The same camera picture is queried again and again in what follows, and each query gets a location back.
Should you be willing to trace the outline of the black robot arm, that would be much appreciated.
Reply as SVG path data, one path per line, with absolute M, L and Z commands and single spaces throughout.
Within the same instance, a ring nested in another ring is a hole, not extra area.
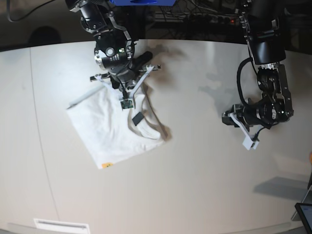
M 82 28 L 95 42 L 97 65 L 107 71 L 114 89 L 132 90 L 145 72 L 153 54 L 146 51 L 135 57 L 136 38 L 128 12 L 113 10 L 105 0 L 67 0 L 67 8 L 80 13 Z
M 282 44 L 279 16 L 281 0 L 246 0 L 240 9 L 240 22 L 250 56 L 243 60 L 236 73 L 236 84 L 241 103 L 222 115 L 222 122 L 238 127 L 236 117 L 245 127 L 261 125 L 266 129 L 287 122 L 293 116 L 292 97 L 288 88 L 286 69 L 281 61 L 286 53 Z M 252 102 L 244 98 L 241 73 L 247 63 L 258 66 L 256 82 L 261 100 Z

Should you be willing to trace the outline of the blue robot base block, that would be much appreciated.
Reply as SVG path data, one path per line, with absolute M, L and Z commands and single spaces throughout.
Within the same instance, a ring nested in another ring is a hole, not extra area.
M 115 6 L 173 6 L 176 0 L 110 0 Z

